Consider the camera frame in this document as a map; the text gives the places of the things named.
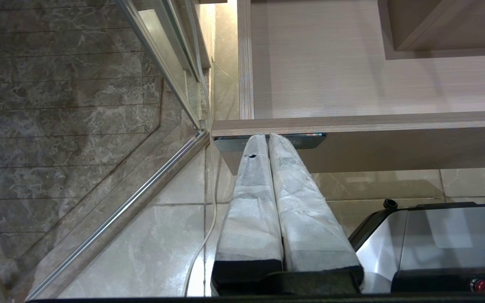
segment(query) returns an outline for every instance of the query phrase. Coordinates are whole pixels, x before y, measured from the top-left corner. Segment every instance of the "wooden cabinet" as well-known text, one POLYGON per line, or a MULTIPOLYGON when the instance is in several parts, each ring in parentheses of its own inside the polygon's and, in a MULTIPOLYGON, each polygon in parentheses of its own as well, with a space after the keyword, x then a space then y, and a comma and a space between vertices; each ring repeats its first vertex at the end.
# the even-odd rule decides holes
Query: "wooden cabinet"
POLYGON ((240 0, 241 119, 212 135, 326 133, 312 173, 485 167, 484 31, 454 34, 485 0, 424 2, 240 0))

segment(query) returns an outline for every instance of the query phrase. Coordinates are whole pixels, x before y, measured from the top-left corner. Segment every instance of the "white cable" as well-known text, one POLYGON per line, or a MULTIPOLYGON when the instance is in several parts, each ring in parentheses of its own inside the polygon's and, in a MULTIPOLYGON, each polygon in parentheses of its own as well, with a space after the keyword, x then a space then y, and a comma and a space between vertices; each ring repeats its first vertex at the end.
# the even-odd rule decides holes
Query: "white cable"
MULTIPOLYGON (((192 11, 191 11, 191 5, 193 5, 193 4, 191 3, 190 0, 187 0, 186 4, 187 4, 188 18, 190 20, 190 26, 192 27, 192 36, 194 36, 194 48, 196 49, 196 62, 197 62, 197 65, 198 65, 198 72, 200 73, 200 80, 201 80, 201 83, 203 85, 203 93, 205 95, 205 100, 207 101, 207 104, 210 105, 208 90, 207 90, 207 87, 205 85, 205 78, 203 76, 203 71, 202 71, 202 63, 201 63, 201 59, 200 59, 200 46, 198 45, 198 33, 197 33, 197 30, 196 30, 194 16, 192 15, 192 11)), ((209 111, 208 111, 208 115, 209 115, 209 123, 212 123, 212 113, 211 113, 210 108, 209 108, 209 111)), ((184 285, 183 285, 183 297, 187 297, 187 295, 188 295, 188 285, 190 283, 190 275, 192 274, 192 269, 194 268, 194 263, 196 263, 196 259, 200 255, 202 249, 205 247, 205 244, 207 243, 207 240, 210 238, 212 231, 214 229, 214 226, 216 225, 216 218, 217 218, 217 215, 218 215, 218 209, 217 209, 216 201, 217 201, 217 194, 218 194, 218 180, 220 178, 220 170, 221 170, 221 159, 222 159, 221 155, 218 155, 218 165, 217 165, 218 169, 217 169, 217 173, 216 173, 216 181, 214 182, 214 196, 213 196, 213 200, 212 200, 213 209, 214 209, 212 223, 211 223, 211 226, 209 228, 207 235, 203 239, 202 245, 200 245, 199 249, 196 251, 196 253, 194 254, 194 257, 192 258, 192 261, 190 261, 190 265, 189 265, 188 271, 187 271, 187 277, 185 278, 184 285)))

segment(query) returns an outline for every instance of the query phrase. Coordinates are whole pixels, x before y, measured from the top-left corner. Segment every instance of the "gray marble tile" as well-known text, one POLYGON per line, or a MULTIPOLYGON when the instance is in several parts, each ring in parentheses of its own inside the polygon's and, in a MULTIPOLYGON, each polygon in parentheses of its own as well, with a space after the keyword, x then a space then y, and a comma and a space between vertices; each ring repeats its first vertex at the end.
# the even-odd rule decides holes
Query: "gray marble tile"
POLYGON ((162 96, 162 78, 143 77, 142 90, 144 104, 159 104, 162 96))
POLYGON ((0 199, 81 198, 113 165, 0 168, 0 199))
POLYGON ((485 197, 485 168, 442 169, 447 197, 485 197))
POLYGON ((0 58, 0 82, 155 77, 144 52, 0 58))
POLYGON ((162 83, 162 125, 179 125, 181 123, 182 107, 165 81, 162 83))
MULTIPOLYGON (((400 208, 414 207, 432 203, 444 203, 444 198, 423 199, 395 199, 400 208)), ((327 201, 336 219, 342 225, 345 236, 349 237, 352 232, 375 211, 383 209, 383 199, 354 200, 354 201, 327 201)))
POLYGON ((129 27, 0 34, 0 58, 143 51, 129 27))
POLYGON ((439 170, 313 174, 327 200, 442 197, 439 170))
POLYGON ((445 198, 447 203, 454 202, 474 202, 478 205, 485 205, 485 197, 447 197, 445 198))
MULTIPOLYGON (((177 297, 204 237, 204 206, 148 207, 89 264, 60 298, 177 297)), ((189 295, 203 296, 204 261, 189 295)))
POLYGON ((42 235, 42 232, 0 234, 0 278, 5 286, 11 284, 21 274, 16 259, 21 257, 42 235))
POLYGON ((111 0, 0 0, 0 10, 115 5, 111 0))
POLYGON ((0 233, 47 232, 78 201, 77 198, 0 200, 0 233))
MULTIPOLYGON (((218 152, 216 146, 207 146, 205 157, 207 176, 206 199, 207 203, 210 204, 214 199, 214 190, 218 175, 218 157, 220 157, 220 153, 218 152)), ((231 171, 229 170, 229 167, 227 167, 224 159, 221 159, 221 170, 220 175, 218 176, 217 203, 231 202, 236 181, 237 176, 233 176, 231 174, 231 171)))
POLYGON ((161 77, 0 84, 0 110, 158 104, 161 77))
POLYGON ((0 138, 148 133, 159 123, 158 105, 0 111, 0 138))
MULTIPOLYGON (((214 255, 216 254, 216 245, 218 243, 218 237, 220 230, 222 229, 222 222, 227 213, 229 205, 217 205, 217 218, 214 225, 213 232, 205 245, 205 295, 211 296, 211 274, 212 266, 214 264, 214 255)), ((213 205, 207 205, 205 209, 205 232, 208 232, 211 228, 212 219, 214 218, 213 205)))
POLYGON ((146 134, 0 138, 0 167, 116 165, 146 134))
POLYGON ((215 120, 240 119, 236 7, 236 2, 216 5, 216 40, 212 69, 215 120))
POLYGON ((153 198, 160 205, 205 203, 205 150, 202 150, 153 198))
POLYGON ((0 11, 0 33, 129 27, 115 5, 0 11))

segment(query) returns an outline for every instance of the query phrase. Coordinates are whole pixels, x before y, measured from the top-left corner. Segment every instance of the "plastic-wrapped item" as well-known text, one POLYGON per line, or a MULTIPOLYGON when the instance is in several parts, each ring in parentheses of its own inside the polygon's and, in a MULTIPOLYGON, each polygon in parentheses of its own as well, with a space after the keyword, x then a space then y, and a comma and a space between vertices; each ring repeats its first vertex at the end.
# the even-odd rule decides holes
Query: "plastic-wrapped item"
POLYGON ((255 135, 239 165, 215 261, 282 261, 281 241, 267 141, 264 135, 255 135))
POLYGON ((289 140, 271 134, 269 154, 287 270, 360 267, 342 226, 289 140))

